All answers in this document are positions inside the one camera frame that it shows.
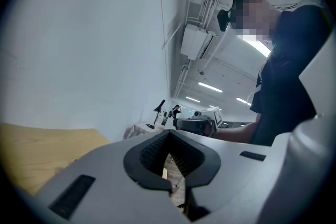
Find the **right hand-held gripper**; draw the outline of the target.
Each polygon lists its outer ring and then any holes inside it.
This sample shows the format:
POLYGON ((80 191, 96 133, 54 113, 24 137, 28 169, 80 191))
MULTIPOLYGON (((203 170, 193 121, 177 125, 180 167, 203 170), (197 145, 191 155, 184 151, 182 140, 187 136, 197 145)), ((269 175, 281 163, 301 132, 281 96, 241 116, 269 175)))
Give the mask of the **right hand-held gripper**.
POLYGON ((212 136, 222 124, 222 116, 218 106, 195 111, 192 119, 174 119, 176 130, 183 130, 201 136, 212 136))

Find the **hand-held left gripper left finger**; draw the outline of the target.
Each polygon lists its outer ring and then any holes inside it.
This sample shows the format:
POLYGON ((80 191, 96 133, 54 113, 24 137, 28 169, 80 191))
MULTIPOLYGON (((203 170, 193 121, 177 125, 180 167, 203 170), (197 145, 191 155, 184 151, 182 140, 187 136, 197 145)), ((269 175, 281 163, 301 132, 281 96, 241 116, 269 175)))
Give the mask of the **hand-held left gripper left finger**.
POLYGON ((148 133, 92 150, 51 178, 30 199, 30 206, 47 223, 189 223, 167 191, 142 188, 123 167, 126 152, 155 135, 148 133), (95 181, 66 220, 49 206, 80 175, 95 181))

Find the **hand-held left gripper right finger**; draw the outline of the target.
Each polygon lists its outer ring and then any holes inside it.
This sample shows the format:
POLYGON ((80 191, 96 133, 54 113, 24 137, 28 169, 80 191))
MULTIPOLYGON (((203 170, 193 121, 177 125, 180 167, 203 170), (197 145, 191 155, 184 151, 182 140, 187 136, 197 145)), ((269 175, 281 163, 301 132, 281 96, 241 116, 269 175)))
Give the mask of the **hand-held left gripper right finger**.
POLYGON ((221 158, 212 181, 192 189, 196 204, 208 211, 195 223, 257 223, 284 163, 288 134, 276 136, 272 146, 260 146, 186 131, 172 133, 214 150, 221 158))

